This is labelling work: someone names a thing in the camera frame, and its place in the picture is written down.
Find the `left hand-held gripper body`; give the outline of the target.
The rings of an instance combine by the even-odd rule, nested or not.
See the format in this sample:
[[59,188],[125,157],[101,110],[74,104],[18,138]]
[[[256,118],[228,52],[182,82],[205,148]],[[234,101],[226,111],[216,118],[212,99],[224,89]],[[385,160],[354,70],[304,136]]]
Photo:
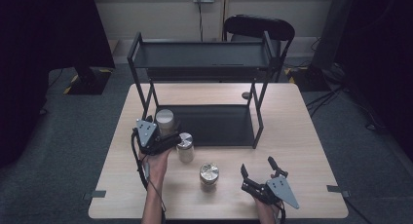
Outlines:
[[180,136],[174,133],[162,136],[156,123],[149,123],[142,119],[136,120],[133,137],[137,139],[139,150],[146,155],[159,155],[176,146]]

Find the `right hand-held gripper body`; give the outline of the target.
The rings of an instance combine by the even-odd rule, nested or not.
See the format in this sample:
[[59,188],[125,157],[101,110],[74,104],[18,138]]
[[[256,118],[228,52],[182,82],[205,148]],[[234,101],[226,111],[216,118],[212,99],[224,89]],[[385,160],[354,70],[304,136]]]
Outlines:
[[283,176],[271,178],[262,184],[258,184],[245,177],[242,190],[266,205],[276,205],[278,202],[285,202],[296,209],[299,208],[292,189],[287,179]]

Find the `white-lid glass jar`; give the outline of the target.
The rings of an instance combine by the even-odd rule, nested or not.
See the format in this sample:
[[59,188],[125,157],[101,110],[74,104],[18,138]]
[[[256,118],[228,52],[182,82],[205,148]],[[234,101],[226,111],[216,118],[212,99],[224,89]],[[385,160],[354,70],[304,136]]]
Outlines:
[[162,136],[174,133],[174,115],[170,110],[158,111],[155,120]]

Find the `silver-lid jar of white powder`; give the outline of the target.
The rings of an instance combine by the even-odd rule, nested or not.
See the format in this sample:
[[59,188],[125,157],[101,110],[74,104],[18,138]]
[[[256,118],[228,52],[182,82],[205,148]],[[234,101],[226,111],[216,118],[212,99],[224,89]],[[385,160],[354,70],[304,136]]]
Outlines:
[[193,136],[188,132],[179,136],[181,141],[176,145],[178,158],[182,163],[190,163],[194,160]]

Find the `film-wrapped lid jar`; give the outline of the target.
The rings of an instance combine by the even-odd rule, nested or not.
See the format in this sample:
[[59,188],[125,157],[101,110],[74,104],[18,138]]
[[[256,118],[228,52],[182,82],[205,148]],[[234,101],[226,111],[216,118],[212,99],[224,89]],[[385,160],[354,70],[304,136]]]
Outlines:
[[212,191],[219,179],[219,168],[215,163],[205,163],[200,167],[201,188],[206,191]]

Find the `black metal two-tier rack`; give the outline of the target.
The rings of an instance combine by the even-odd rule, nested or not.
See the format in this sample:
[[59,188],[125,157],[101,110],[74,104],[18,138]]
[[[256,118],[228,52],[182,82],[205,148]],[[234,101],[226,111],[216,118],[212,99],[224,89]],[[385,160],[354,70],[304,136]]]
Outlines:
[[[256,147],[264,129],[261,105],[276,65],[279,50],[268,32],[258,41],[149,42],[136,33],[127,60],[143,107],[148,115],[171,110],[197,146]],[[162,104],[157,83],[249,82],[245,103]]]

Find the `person's right hand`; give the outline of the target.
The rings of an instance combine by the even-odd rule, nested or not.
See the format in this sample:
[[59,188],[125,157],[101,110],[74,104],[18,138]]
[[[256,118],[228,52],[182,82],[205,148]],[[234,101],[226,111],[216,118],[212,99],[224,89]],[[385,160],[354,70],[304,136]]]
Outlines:
[[260,224],[280,224],[280,209],[278,207],[275,205],[267,205],[258,199],[255,199],[254,201]]

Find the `person's left hand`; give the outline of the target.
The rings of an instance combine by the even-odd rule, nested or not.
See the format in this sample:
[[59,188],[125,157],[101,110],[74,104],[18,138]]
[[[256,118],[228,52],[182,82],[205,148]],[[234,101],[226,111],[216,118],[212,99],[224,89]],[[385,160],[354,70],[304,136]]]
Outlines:
[[147,156],[142,152],[138,153],[138,157],[142,163],[149,167],[149,181],[158,191],[163,187],[170,152],[171,150],[167,150],[155,156]]

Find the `grey tape strip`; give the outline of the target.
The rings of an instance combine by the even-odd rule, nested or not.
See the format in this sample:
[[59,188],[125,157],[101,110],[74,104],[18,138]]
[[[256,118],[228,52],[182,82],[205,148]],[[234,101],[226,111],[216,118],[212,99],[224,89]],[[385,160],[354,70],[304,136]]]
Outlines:
[[340,193],[343,198],[351,196],[350,191],[341,189],[338,185],[326,185],[327,191],[331,193]]
[[106,191],[105,190],[94,190],[90,193],[85,193],[83,196],[83,200],[89,201],[93,198],[105,198]]

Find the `black stand base, yellow tape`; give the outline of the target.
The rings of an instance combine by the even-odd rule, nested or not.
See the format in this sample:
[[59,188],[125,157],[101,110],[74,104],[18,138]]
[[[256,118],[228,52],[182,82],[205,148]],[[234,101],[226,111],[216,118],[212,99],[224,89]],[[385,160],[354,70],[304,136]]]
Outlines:
[[90,94],[100,95],[103,93],[112,69],[98,68],[89,69],[87,76],[75,75],[70,84],[65,88],[64,94]]

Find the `dark curtain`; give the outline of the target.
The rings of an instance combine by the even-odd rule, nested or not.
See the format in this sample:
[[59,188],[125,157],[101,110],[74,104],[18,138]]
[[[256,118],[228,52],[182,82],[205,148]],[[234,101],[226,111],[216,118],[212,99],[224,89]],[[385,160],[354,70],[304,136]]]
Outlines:
[[336,59],[413,161],[413,0],[353,0]]
[[24,151],[51,70],[113,66],[94,0],[0,0],[0,168]]

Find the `black chair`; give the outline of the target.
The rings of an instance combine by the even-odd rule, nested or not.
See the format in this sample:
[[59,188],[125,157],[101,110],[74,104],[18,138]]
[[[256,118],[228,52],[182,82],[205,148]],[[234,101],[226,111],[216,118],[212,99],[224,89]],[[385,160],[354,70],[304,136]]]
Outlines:
[[265,31],[280,55],[272,75],[272,81],[277,83],[288,49],[295,37],[295,29],[289,22],[253,15],[234,15],[224,21],[221,37],[223,41],[228,41],[228,35],[231,34],[231,41],[255,41],[261,39]]

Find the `grey upright stand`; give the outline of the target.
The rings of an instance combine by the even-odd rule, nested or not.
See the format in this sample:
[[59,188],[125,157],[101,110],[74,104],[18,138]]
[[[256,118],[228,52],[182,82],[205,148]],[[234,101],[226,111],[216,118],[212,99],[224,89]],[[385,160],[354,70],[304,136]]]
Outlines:
[[291,69],[288,77],[300,92],[325,92],[330,88],[326,73],[331,71],[353,0],[332,0],[319,44],[306,69]]

